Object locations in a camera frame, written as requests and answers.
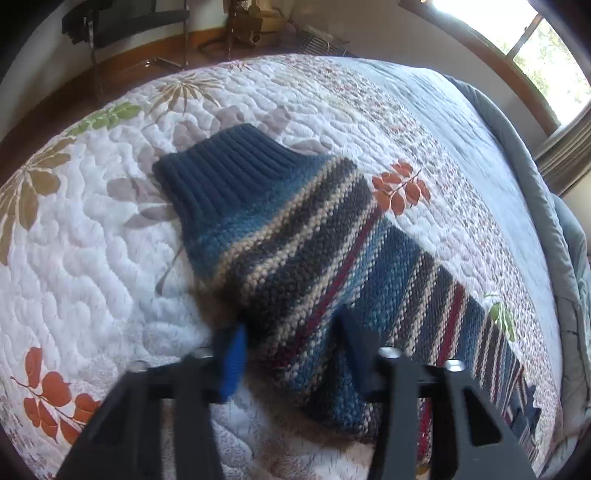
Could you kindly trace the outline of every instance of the wooden floor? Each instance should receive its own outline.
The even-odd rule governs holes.
[[[225,53],[224,45],[221,43],[208,47],[205,53],[192,49],[187,56],[189,69],[225,61]],[[285,53],[285,51],[275,47],[249,48],[235,45],[232,49],[232,59],[277,53]],[[180,63],[181,55],[179,51],[167,58]],[[102,74],[100,78],[103,83],[105,102],[115,100],[150,80],[172,73],[174,70],[165,69],[154,62],[150,64],[141,62],[115,72]],[[13,172],[50,138],[102,106],[94,93],[92,72],[84,72],[44,99],[0,142],[0,185],[3,185]]]

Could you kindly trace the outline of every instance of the red stripe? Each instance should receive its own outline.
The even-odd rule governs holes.
[[[452,348],[453,334],[456,330],[457,320],[460,316],[460,309],[462,308],[462,301],[464,299],[464,287],[460,284],[456,285],[453,292],[452,308],[449,312],[449,321],[447,322],[443,342],[439,349],[437,356],[437,365],[443,365],[443,362],[448,359],[449,352]],[[428,448],[428,431],[429,420],[431,419],[431,402],[425,401],[423,411],[421,412],[421,419],[419,423],[419,437],[418,437],[418,460],[422,460]]]
[[[421,409],[421,419],[418,425],[418,458],[419,462],[423,461],[427,448],[429,447],[429,421],[431,420],[431,400],[425,398],[423,408]]]
[[[464,299],[464,287],[461,284],[457,284],[453,292],[452,308],[449,312],[449,322],[447,322],[445,335],[443,336],[443,342],[439,349],[439,355],[437,356],[437,366],[442,366],[443,362],[449,357],[450,350],[452,348],[453,334],[456,330],[457,320],[462,308],[462,301]]]
[[[305,324],[302,325],[302,327],[296,330],[295,335],[291,338],[290,342],[285,347],[280,347],[277,350],[275,358],[272,360],[272,368],[285,368],[289,366],[291,360],[296,355],[298,355],[304,347],[304,345],[307,344],[311,333],[314,331],[316,327],[318,327],[322,317],[326,313],[328,306],[330,305],[335,295],[347,279],[349,271],[351,270],[351,267],[353,267],[355,258],[361,250],[361,247],[363,246],[365,239],[369,235],[371,229],[374,227],[375,222],[381,216],[381,210],[378,208],[374,209],[368,220],[363,225],[363,228],[359,232],[359,235],[355,240],[353,248],[349,250],[349,253],[345,258],[342,267],[335,276],[335,279],[333,280],[328,290],[324,294],[324,297],[320,299],[320,302],[308,318],[308,321],[306,321]]]

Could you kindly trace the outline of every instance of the gray blanket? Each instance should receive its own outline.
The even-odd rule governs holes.
[[[544,250],[557,306],[563,353],[563,424],[544,472],[552,476],[572,453],[587,426],[591,375],[591,271],[583,229],[568,207],[552,195],[525,144],[506,116],[482,92],[448,77],[478,111],[503,146],[521,186]]]

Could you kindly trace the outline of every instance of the chair leg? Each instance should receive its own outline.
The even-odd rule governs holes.
[[[88,22],[88,43],[90,45],[90,61],[92,62],[92,70],[94,73],[94,80],[95,80],[95,96],[96,99],[100,102],[101,105],[105,103],[105,93],[103,91],[103,86],[100,82],[99,78],[99,69],[96,63],[96,50],[95,50],[95,28],[93,25],[92,20]]]
[[[189,5],[187,0],[184,0],[184,8],[186,11],[189,11]],[[189,66],[189,62],[187,61],[187,40],[189,39],[189,32],[187,28],[187,20],[183,22],[183,70],[186,70]]]

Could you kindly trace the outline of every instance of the window frame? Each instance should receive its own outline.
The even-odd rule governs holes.
[[[457,17],[437,9],[430,0],[400,0],[399,6],[439,27],[486,63],[521,99],[546,135],[550,136],[558,130],[561,124],[548,100],[514,62],[521,47],[543,20],[541,14],[535,16],[517,43],[505,55],[480,32]]]

